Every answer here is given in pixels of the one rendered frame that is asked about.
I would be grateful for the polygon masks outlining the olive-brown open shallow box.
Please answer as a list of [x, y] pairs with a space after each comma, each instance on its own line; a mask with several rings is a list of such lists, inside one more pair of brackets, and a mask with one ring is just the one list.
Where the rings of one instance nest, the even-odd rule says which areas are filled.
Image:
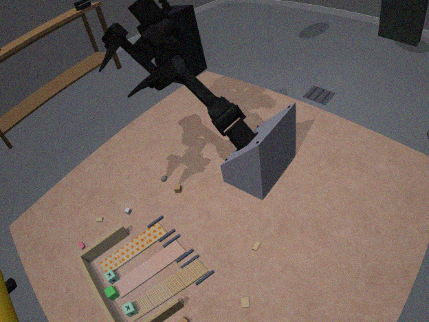
[[184, 307], [118, 222], [75, 255], [108, 322], [164, 322]]

